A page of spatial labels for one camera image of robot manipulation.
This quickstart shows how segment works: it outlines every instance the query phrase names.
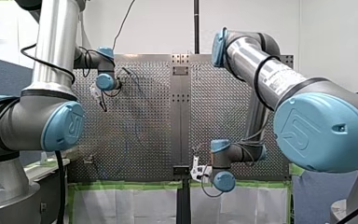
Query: white wall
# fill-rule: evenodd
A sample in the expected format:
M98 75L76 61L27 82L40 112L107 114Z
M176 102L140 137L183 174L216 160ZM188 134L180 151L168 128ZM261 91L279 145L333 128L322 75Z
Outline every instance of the white wall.
M35 43L37 31L37 22L14 1L0 2L1 60L32 67L34 62L22 56L20 49Z
M112 46L131 0L88 2L85 31L93 48ZM224 26L266 32L282 53L298 55L299 0L200 0L200 52L211 53ZM136 1L116 53L194 52L193 0Z
M200 0L201 53L211 53L214 34L225 26L269 34L282 54L298 59L299 0Z
M301 0L300 65L358 91L358 0Z
M93 48L113 46L131 0L92 0L84 26ZM124 25L115 53L187 53L192 50L191 0L136 1Z

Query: metal bracket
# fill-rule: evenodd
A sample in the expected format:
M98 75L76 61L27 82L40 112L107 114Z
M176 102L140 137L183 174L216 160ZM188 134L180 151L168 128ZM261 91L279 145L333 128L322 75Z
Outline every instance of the metal bracket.
M174 176L189 176L190 167L188 165L174 165L173 166L173 175Z

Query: robotic arm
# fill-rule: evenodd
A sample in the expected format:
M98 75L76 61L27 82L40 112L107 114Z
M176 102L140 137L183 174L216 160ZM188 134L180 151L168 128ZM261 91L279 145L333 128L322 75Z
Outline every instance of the robotic arm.
M57 152L76 145L84 110L72 92L74 68L98 69L96 86L101 91L117 90L120 83L111 49L76 47L85 0L48 0L43 6L41 0L17 2L39 21L39 35L31 56L36 60L31 85L20 98L0 96L0 223L39 223L39 186L29 183L19 151Z
M215 37L213 65L225 67L254 88L247 129L262 130L267 107L275 111L273 130L290 161L315 172L358 170L358 93L325 78L305 78L271 56L278 54L278 45L268 35L224 29ZM243 152L245 147L250 153ZM265 155L261 146L239 147L228 140L213 140L211 150L212 181L223 192L235 185L229 172L232 162Z

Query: gray robot arm segment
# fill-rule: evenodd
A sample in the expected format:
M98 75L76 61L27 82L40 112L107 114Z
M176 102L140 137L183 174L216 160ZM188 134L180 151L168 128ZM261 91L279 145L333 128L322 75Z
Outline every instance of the gray robot arm segment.
M275 110L274 132L289 160L312 171L358 170L358 94L325 78L303 77L271 59L262 42L276 48L268 35L223 30L213 43L213 64L254 87Z

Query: pegboard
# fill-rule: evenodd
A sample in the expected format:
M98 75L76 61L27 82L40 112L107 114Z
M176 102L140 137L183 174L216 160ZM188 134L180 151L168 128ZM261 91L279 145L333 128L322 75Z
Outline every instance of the pegboard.
M70 182L173 180L173 166L191 165L199 144L204 143L197 152L200 162L207 163L212 139L241 139L251 88L226 69L212 67L210 55L118 55L115 60L123 87L118 96L104 97L106 113L90 95L97 71L87 77L76 71L73 90L86 111L86 123L68 169ZM293 58L284 56L282 61L290 65ZM233 165L237 178L288 176L288 162L271 125L266 145L265 161L252 168Z
M170 57L118 55L122 91L114 98L104 96L106 113L90 94L97 71L91 70L88 77L76 71L73 90L84 106L86 122L69 166L69 181L172 180Z

